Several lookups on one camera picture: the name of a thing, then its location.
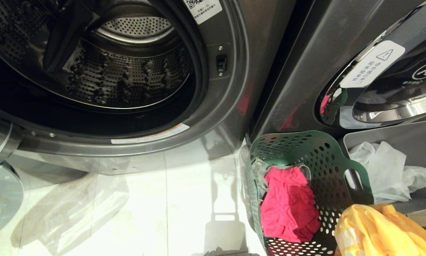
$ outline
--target front-loading washing machine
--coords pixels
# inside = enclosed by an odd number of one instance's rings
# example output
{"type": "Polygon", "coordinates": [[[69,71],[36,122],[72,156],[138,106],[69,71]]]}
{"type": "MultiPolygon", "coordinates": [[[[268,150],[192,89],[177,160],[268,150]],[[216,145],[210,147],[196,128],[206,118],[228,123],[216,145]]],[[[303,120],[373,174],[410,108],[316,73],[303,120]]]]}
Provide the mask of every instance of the front-loading washing machine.
{"type": "Polygon", "coordinates": [[[115,175],[234,151],[294,2],[0,0],[0,228],[12,154],[115,175]]]}
{"type": "Polygon", "coordinates": [[[426,0],[297,4],[251,125],[341,136],[426,115],[426,0]]]}

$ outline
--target warning triangle symbol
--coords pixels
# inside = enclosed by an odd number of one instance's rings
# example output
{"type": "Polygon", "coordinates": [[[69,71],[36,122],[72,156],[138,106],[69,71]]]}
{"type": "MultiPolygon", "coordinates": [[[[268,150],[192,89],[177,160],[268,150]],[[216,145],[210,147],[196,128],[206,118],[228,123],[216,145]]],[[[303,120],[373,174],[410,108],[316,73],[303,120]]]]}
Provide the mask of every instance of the warning triangle symbol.
{"type": "Polygon", "coordinates": [[[388,50],[386,52],[382,52],[381,54],[377,55],[376,57],[380,60],[388,60],[388,57],[390,57],[390,54],[392,54],[393,49],[388,50]]]}

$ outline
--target yellow cloth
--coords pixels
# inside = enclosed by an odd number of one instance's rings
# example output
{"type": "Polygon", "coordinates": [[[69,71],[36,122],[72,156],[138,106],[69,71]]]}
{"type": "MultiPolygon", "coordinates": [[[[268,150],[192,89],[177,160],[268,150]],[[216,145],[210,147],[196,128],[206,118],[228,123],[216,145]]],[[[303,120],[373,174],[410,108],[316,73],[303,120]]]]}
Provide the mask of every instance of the yellow cloth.
{"type": "Polygon", "coordinates": [[[335,238],[343,256],[426,256],[426,230],[391,205],[352,205],[335,238]]]}

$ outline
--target laundry basket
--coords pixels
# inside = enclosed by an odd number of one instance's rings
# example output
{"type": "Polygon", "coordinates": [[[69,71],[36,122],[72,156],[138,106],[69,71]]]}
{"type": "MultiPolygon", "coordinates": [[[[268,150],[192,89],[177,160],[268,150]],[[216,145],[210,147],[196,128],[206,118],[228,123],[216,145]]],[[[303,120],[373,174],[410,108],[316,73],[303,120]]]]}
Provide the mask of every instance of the laundry basket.
{"type": "Polygon", "coordinates": [[[341,213],[354,203],[373,204],[365,168],[347,159],[336,140],[320,131],[272,133],[258,137],[250,149],[246,178],[254,230],[269,256],[331,255],[336,248],[335,226],[341,213]],[[255,170],[251,168],[255,158],[268,164],[287,166],[304,163],[309,167],[310,185],[322,223],[310,242],[290,243],[263,236],[257,179],[255,170]],[[353,185],[345,179],[347,170],[353,185]],[[360,176],[361,185],[356,174],[360,176]]]}

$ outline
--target pink clothing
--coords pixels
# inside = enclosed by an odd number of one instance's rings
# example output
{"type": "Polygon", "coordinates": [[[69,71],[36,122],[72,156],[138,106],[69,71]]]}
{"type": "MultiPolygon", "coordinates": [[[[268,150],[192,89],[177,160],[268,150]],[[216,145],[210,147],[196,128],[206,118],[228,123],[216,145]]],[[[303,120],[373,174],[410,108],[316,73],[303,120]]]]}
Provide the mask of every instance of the pink clothing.
{"type": "Polygon", "coordinates": [[[288,242],[306,242],[320,227],[314,194],[298,167],[270,168],[268,192],[260,206],[263,234],[288,242]]]}

